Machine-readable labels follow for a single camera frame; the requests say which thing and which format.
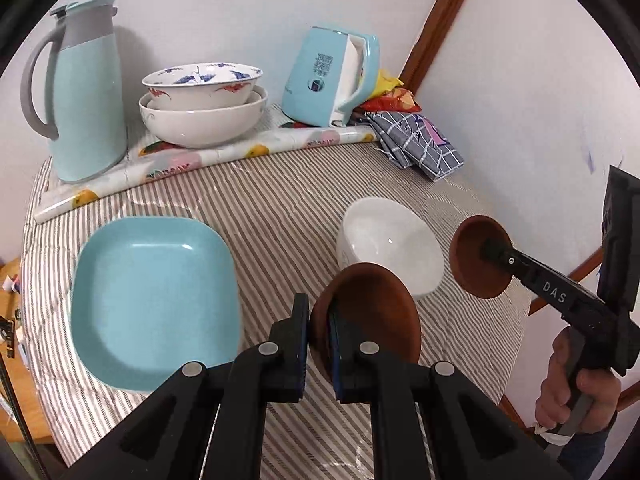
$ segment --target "white wall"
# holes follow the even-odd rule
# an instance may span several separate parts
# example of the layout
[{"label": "white wall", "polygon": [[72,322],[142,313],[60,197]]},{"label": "white wall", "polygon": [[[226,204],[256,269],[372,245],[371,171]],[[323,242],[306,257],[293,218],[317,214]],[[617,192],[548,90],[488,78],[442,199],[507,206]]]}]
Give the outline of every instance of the white wall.
[{"label": "white wall", "polygon": [[[417,101],[466,157],[463,171],[516,247],[563,272],[600,244],[608,165],[623,159],[640,176],[640,89],[575,0],[466,0]],[[565,325],[549,306],[527,320],[506,395],[528,426]],[[623,386],[638,379],[640,365]],[[620,414],[593,478],[639,414]]]},{"label": "white wall", "polygon": [[[165,66],[234,60],[264,69],[272,100],[284,90],[302,39],[312,25],[338,25],[380,38],[382,66],[399,73],[435,0],[117,0],[114,22],[124,73],[127,113],[137,116],[140,79]],[[22,118],[18,86],[38,38],[52,27],[44,17],[0,79],[0,257],[19,253],[33,177],[46,143]],[[34,79],[42,101],[41,62]]]}]

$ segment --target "tablecloth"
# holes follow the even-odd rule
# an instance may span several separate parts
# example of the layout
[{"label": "tablecloth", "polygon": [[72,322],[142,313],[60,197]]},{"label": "tablecloth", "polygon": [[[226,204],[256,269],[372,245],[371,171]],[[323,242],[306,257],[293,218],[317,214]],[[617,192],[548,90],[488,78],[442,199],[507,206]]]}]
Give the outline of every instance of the tablecloth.
[{"label": "tablecloth", "polygon": [[[91,377],[70,338],[70,287],[89,236],[115,218],[195,218],[218,231],[238,275],[246,344],[265,340],[289,315],[296,291],[311,304],[337,273],[335,236],[350,203],[382,196],[430,225],[447,254],[456,227],[490,211],[456,174],[435,184],[399,170],[372,144],[278,153],[221,164],[135,187],[37,225],[50,161],[33,187],[24,229],[24,329],[31,370],[53,437],[74,462],[143,400]],[[529,308],[515,280],[494,300],[478,300],[453,280],[448,264],[436,291],[417,303],[420,362],[449,360],[498,402],[514,365]],[[308,361],[299,404],[269,405],[261,477],[373,478],[369,409],[336,402]]]}]

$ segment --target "brown bowl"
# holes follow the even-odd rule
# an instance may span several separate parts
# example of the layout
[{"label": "brown bowl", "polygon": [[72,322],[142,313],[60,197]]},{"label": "brown bowl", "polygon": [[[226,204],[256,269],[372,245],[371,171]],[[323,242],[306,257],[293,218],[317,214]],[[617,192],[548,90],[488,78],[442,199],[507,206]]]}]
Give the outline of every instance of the brown bowl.
[{"label": "brown bowl", "polygon": [[470,294],[490,300],[500,296],[511,282],[511,274],[483,260],[480,248],[487,238],[513,247],[509,235],[493,218],[470,216],[456,230],[449,246],[449,265],[458,284]]},{"label": "brown bowl", "polygon": [[331,357],[327,314],[333,299],[341,316],[357,323],[368,339],[407,362],[418,362],[420,319],[411,294],[402,281],[385,267],[372,263],[354,264],[329,283],[309,318],[311,355],[329,382]]}]

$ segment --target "human hand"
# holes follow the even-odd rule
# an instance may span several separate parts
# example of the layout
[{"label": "human hand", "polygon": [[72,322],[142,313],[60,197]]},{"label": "human hand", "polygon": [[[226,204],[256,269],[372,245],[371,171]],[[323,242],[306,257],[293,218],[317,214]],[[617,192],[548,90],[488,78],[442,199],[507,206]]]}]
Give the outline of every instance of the human hand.
[{"label": "human hand", "polygon": [[[536,420],[541,426],[553,429],[564,424],[571,414],[567,402],[571,397],[564,364],[569,358],[568,327],[554,341],[554,353],[549,359],[546,379],[540,384],[540,397],[536,401]],[[580,370],[576,377],[578,389],[593,397],[593,405],[580,425],[580,433],[604,430],[616,412],[620,396],[620,380],[610,370]]]}]

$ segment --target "blue tray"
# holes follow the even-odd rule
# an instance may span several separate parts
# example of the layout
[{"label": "blue tray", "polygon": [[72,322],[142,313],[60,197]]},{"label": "blue tray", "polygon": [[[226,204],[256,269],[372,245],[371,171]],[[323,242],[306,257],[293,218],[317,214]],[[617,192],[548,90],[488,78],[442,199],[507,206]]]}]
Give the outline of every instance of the blue tray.
[{"label": "blue tray", "polygon": [[188,361],[238,354],[241,313],[224,240],[188,218],[129,217],[82,248],[71,297],[71,337],[89,372],[151,392]]}]

